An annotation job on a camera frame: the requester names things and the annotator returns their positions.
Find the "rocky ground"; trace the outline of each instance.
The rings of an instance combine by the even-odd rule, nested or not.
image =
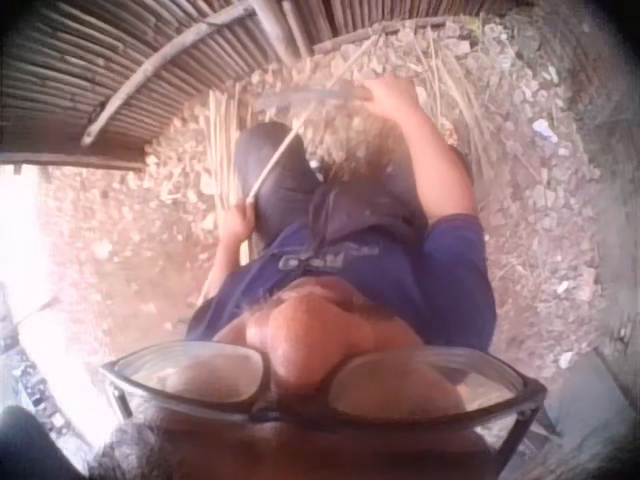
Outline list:
[[[256,72],[239,85],[242,125],[293,124],[305,106],[251,112],[267,90],[323,86],[359,44]],[[456,18],[381,37],[344,77],[392,70],[414,79],[421,104],[474,171],[498,304],[492,352],[550,387],[604,325],[595,198],[567,101],[571,86],[509,18]],[[535,69],[529,65],[535,60]],[[51,169],[41,220],[73,348],[93,369],[170,338],[196,306],[215,252],[214,172],[206,99],[148,146],[142,173]],[[348,177],[402,154],[397,132],[357,105],[323,105],[301,131],[327,177]]]

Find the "wooden beam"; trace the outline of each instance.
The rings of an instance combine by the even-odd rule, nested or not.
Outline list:
[[[298,60],[298,51],[278,2],[276,0],[249,0],[249,2],[255,9],[262,28],[280,60],[285,65],[293,65]]]
[[[289,22],[289,26],[291,27],[291,31],[293,32],[293,37],[296,39],[296,44],[298,44],[300,56],[302,58],[312,57],[313,48],[311,48],[311,43],[309,42],[307,34],[304,31],[304,25],[302,24],[302,20],[300,19],[300,14],[298,13],[296,4],[291,0],[284,0],[282,2],[282,10],[284,11],[285,17],[287,17],[287,21]]]
[[[447,17],[418,18],[417,20],[414,20],[413,23],[415,24],[415,28],[442,27],[447,23]],[[397,21],[376,23],[369,28],[356,30],[355,32],[347,33],[346,35],[342,35],[341,37],[332,38],[331,40],[327,40],[326,42],[319,43],[318,45],[315,45],[313,47],[313,51],[316,55],[324,55],[326,53],[338,50],[343,45],[362,42],[363,40],[369,38],[371,35],[376,35],[379,33],[389,35],[391,33],[396,33],[402,26],[403,25],[401,25]]]
[[[143,170],[144,162],[131,162],[97,155],[66,155],[62,153],[0,152],[0,165],[40,165],[83,167],[106,170]]]
[[[228,25],[252,12],[249,0],[238,0],[233,5],[223,8],[219,12],[205,18],[191,28],[185,30],[164,47],[149,57],[138,70],[113,94],[100,115],[84,132],[80,144],[83,147],[91,145],[109,119],[118,109],[155,73],[171,61],[176,55],[191,45],[209,35],[215,30]]]

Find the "blue shirt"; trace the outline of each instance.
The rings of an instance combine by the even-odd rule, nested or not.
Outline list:
[[[406,321],[430,345],[487,351],[496,324],[484,232],[472,215],[435,222],[409,248],[368,229],[310,255],[310,233],[292,225],[259,258],[233,272],[194,315],[188,340],[210,340],[247,308],[304,276],[340,277]]]

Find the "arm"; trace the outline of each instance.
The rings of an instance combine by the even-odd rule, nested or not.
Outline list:
[[[208,293],[214,296],[227,276],[240,266],[240,246],[255,228],[253,203],[241,202],[224,214],[220,224],[220,241],[209,277]]]
[[[402,131],[429,222],[456,213],[475,214],[471,179],[418,103],[413,83],[387,74],[365,85],[373,95],[370,110],[395,122]]]

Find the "bamboo stick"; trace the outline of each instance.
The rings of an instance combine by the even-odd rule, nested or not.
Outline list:
[[[369,48],[378,40],[378,38],[379,38],[379,35],[378,36],[372,36],[369,39],[369,41],[367,41],[364,45],[362,45],[362,47],[360,47],[360,49],[356,53],[354,53],[353,56],[349,59],[349,61],[346,63],[346,65],[343,67],[343,69],[333,77],[333,79],[327,85],[327,88],[333,87],[335,85],[335,83],[338,80],[340,80],[340,78],[342,78],[342,76],[353,67],[353,65],[362,56],[362,54],[365,53],[367,50],[369,50]],[[291,132],[289,132],[289,135],[287,135],[287,137],[280,144],[280,147],[278,147],[278,149],[275,151],[275,153],[273,154],[273,156],[269,160],[269,163],[267,163],[267,166],[265,167],[265,169],[262,171],[262,173],[258,177],[258,180],[256,180],[256,183],[251,188],[249,196],[247,197],[247,202],[252,202],[255,199],[255,196],[258,193],[258,190],[262,186],[262,183],[264,182],[264,180],[267,177],[267,175],[269,174],[269,172],[271,172],[271,170],[273,169],[273,167],[275,166],[277,161],[282,156],[282,153],[289,146],[289,144],[293,141],[293,138],[297,135],[297,133],[300,130],[300,128],[302,127],[302,124],[304,123],[304,121],[307,118],[309,118],[309,116],[313,113],[314,109],[316,108],[316,103],[317,102],[313,102],[311,105],[309,105],[309,107],[307,107],[307,109],[304,111],[304,113],[300,117],[300,120],[298,121],[298,123],[293,126],[293,128],[291,129]]]

